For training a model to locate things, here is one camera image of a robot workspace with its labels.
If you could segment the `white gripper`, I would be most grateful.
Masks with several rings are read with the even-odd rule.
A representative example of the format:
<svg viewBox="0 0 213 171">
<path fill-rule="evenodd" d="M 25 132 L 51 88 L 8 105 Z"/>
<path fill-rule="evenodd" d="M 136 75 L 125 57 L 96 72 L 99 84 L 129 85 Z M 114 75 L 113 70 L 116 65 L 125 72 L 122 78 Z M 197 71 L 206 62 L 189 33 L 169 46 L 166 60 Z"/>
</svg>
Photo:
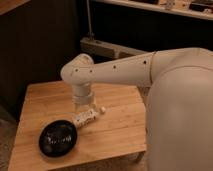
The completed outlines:
<svg viewBox="0 0 213 171">
<path fill-rule="evenodd" d="M 75 112 L 79 112 L 85 106 L 90 107 L 94 102 L 94 93 L 90 83 L 73 85 L 72 99 L 75 106 Z"/>
</svg>

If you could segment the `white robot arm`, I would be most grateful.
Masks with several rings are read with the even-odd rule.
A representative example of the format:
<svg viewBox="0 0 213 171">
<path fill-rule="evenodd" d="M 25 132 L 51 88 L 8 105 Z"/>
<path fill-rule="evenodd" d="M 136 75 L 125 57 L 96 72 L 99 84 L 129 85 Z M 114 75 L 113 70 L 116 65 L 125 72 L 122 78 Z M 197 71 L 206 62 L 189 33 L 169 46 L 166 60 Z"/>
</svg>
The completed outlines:
<svg viewBox="0 0 213 171">
<path fill-rule="evenodd" d="M 95 82 L 147 87 L 148 171 L 213 171 L 213 51 L 161 50 L 99 64 L 80 54 L 61 78 L 80 105 L 93 99 Z"/>
</svg>

